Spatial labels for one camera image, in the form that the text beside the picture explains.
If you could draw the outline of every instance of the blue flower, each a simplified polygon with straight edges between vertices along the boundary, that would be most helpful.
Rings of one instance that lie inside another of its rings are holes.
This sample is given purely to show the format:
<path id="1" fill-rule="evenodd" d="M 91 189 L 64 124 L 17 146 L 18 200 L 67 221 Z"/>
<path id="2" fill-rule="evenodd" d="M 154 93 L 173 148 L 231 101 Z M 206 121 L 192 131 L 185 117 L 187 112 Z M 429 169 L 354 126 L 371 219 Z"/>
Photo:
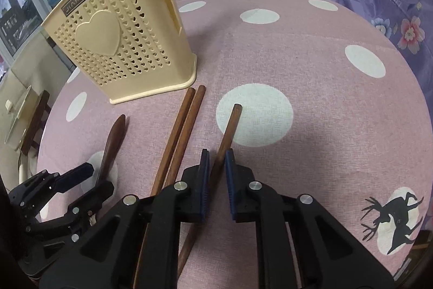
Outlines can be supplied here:
<path id="1" fill-rule="evenodd" d="M 376 18 L 372 20 L 372 25 L 382 32 L 387 38 L 391 37 L 392 29 L 389 19 Z"/>

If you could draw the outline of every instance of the perforated panel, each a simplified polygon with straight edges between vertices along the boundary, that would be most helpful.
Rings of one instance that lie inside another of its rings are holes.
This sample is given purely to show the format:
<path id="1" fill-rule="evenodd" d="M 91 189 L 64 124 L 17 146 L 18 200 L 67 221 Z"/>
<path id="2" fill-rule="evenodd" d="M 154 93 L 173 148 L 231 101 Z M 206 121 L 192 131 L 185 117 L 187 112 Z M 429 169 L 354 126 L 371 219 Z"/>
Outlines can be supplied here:
<path id="1" fill-rule="evenodd" d="M 77 26 L 89 22 L 99 10 L 109 10 L 119 20 L 121 40 L 118 52 L 112 57 L 86 50 L 75 40 Z M 138 0 L 86 0 L 68 16 L 55 35 L 68 54 L 101 86 L 170 65 Z"/>

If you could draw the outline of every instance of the polka dot tablecloth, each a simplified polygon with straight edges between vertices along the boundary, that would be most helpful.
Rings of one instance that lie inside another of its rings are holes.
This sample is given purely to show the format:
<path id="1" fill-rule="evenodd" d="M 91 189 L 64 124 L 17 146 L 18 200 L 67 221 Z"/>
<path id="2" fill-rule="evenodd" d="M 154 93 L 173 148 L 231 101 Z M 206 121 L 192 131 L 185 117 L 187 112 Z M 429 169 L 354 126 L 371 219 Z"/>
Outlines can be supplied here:
<path id="1" fill-rule="evenodd" d="M 202 148 L 215 156 L 240 103 L 237 162 L 281 194 L 311 194 L 395 273 L 427 211 L 433 136 L 421 89 L 391 42 L 327 0 L 177 2 L 198 56 L 193 86 L 207 88 L 181 172 L 199 163 Z M 111 125 L 126 114 L 108 204 L 148 196 L 184 95 L 112 106 L 76 70 L 48 118 L 38 170 L 90 161 L 98 172 Z M 54 196 L 42 218 L 63 215 L 94 180 Z M 209 212 L 179 288 L 256 287 L 255 226 L 232 222 L 224 178 Z"/>

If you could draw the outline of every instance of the heart emblem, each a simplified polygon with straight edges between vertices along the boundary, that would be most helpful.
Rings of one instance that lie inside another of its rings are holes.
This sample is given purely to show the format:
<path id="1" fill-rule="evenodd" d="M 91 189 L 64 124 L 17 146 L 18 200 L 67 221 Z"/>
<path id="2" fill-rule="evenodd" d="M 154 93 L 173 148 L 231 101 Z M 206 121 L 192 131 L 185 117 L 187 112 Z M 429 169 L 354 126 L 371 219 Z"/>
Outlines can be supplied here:
<path id="1" fill-rule="evenodd" d="M 120 43 L 120 25 L 111 11 L 99 10 L 75 30 L 75 39 L 80 46 L 100 55 L 112 57 Z"/>

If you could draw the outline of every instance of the window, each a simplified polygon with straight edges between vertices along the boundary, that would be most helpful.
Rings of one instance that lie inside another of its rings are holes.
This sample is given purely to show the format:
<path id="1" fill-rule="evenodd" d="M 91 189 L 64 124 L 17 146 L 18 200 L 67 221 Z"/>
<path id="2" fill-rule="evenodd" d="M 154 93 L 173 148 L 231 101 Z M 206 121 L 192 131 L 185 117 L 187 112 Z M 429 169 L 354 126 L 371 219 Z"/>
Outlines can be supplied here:
<path id="1" fill-rule="evenodd" d="M 0 0 L 0 37 L 12 56 L 40 24 L 32 0 Z"/>

